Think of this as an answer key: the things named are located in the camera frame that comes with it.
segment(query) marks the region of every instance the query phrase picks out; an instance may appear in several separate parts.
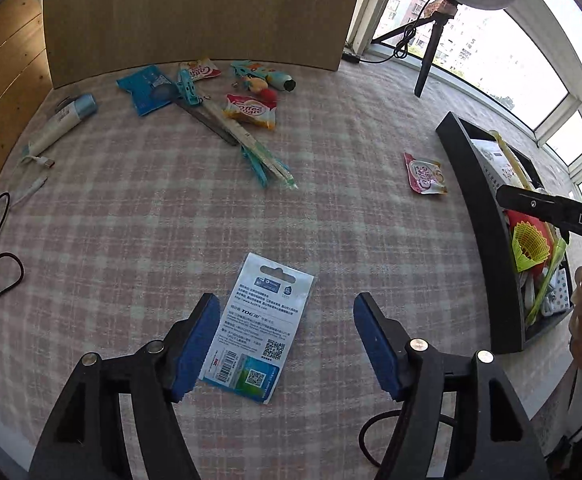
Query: yellow shuttlecock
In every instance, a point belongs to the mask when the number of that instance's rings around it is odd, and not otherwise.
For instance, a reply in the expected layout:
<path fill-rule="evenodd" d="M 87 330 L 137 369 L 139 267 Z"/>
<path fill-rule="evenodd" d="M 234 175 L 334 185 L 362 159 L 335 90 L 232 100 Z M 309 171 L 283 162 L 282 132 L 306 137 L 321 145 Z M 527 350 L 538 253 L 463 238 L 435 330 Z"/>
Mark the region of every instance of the yellow shuttlecock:
<path fill-rule="evenodd" d="M 528 222 L 520 222 L 513 229 L 513 255 L 517 272 L 535 267 L 549 257 L 549 244 L 538 229 Z"/>

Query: plaid tablecloth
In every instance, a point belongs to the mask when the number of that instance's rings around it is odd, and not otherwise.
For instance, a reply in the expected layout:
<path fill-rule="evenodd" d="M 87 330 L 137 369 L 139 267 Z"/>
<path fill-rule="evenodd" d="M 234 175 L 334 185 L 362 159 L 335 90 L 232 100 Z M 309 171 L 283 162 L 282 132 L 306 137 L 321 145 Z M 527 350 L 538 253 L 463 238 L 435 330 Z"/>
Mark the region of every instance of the plaid tablecloth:
<path fill-rule="evenodd" d="M 197 83 L 222 98 L 233 81 Z M 167 106 L 139 118 L 115 80 L 97 76 L 52 91 L 4 167 L 7 186 L 23 143 L 68 95 L 92 92 L 96 115 L 59 140 L 48 182 L 14 210 L 0 251 L 26 276 L 0 299 L 0 417 L 37 442 L 80 356 L 134 352 L 186 317 L 203 292 L 224 304 L 249 251 L 317 276 L 270 405 L 199 384 L 175 406 L 202 478 L 373 478 L 357 447 L 372 415 L 394 408 L 378 386 L 352 315 L 368 290 L 387 316 L 439 350 L 488 348 L 488 311 L 471 221 L 435 128 L 453 110 L 530 156 L 551 192 L 565 171 L 519 130 L 460 91 L 390 62 L 342 63 L 336 73 L 280 66 L 297 81 L 280 95 L 277 127 L 250 128 L 292 170 L 299 190 L 263 190 L 237 148 Z M 162 69 L 175 75 L 176 65 Z M 420 196 L 403 152 L 442 162 L 448 195 Z M 33 181 L 15 179 L 14 195 Z M 568 252 L 582 264 L 582 240 Z M 15 274 L 0 265 L 0 286 Z M 565 323 L 523 354 L 501 359 L 522 398 L 565 351 Z M 136 479 L 142 460 L 123 399 Z M 451 400 L 445 402 L 449 409 Z M 370 431 L 381 456 L 393 429 Z M 434 454 L 441 460 L 445 440 Z"/>

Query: metal pin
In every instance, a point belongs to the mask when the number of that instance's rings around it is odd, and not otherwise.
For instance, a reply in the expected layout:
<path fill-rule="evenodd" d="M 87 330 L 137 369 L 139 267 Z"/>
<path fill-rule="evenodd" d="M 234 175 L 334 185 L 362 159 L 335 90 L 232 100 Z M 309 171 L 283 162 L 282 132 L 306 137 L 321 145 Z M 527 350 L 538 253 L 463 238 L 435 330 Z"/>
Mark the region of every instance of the metal pin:
<path fill-rule="evenodd" d="M 478 352 L 478 359 L 483 363 L 492 363 L 493 362 L 493 354 L 488 350 L 480 350 Z"/>
<path fill-rule="evenodd" d="M 98 360 L 98 354 L 94 354 L 93 352 L 89 352 L 82 356 L 81 362 L 84 366 L 91 366 L 94 365 L 95 362 Z"/>
<path fill-rule="evenodd" d="M 160 352 L 162 352 L 163 348 L 164 344 L 162 343 L 162 341 L 160 339 L 156 339 L 147 344 L 146 351 L 149 352 L 149 354 L 159 354 Z"/>
<path fill-rule="evenodd" d="M 424 339 L 411 339 L 409 345 L 411 345 L 411 348 L 417 350 L 418 352 L 423 352 L 424 350 L 429 348 L 429 343 L 424 341 Z"/>

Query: black box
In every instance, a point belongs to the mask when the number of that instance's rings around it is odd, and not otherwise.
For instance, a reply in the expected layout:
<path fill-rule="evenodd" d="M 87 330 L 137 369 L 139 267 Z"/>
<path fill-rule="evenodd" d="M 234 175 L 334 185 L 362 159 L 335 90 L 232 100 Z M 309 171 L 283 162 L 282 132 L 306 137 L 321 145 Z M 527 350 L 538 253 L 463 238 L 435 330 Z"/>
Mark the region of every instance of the black box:
<path fill-rule="evenodd" d="M 495 138 L 453 112 L 447 113 L 436 132 L 462 189 L 480 251 L 487 289 L 491 351 L 495 354 L 520 352 L 561 322 L 572 308 L 551 317 L 538 316 L 538 320 L 525 329 L 524 300 L 517 284 L 511 235 L 503 210 L 495 200 L 495 192 L 482 170 L 477 148 L 471 142 L 471 139 Z M 531 177 L 532 184 L 544 187 L 531 159 L 513 146 L 510 148 Z M 567 271 L 570 297 L 573 289 L 566 257 L 560 267 Z"/>

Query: white and blue package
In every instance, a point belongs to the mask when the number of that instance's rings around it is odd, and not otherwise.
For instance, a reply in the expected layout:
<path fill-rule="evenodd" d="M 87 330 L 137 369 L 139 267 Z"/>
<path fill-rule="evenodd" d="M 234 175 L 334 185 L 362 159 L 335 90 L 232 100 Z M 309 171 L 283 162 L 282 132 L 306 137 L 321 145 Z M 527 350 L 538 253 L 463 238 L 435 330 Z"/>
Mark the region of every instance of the white and blue package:
<path fill-rule="evenodd" d="M 156 65 L 148 66 L 139 72 L 118 79 L 116 83 L 118 87 L 130 92 L 133 104 L 140 117 L 171 102 L 151 98 L 151 90 L 153 88 L 164 83 L 172 83 L 167 76 L 160 72 Z"/>
<path fill-rule="evenodd" d="M 313 282 L 310 274 L 249 253 L 198 378 L 268 403 Z"/>

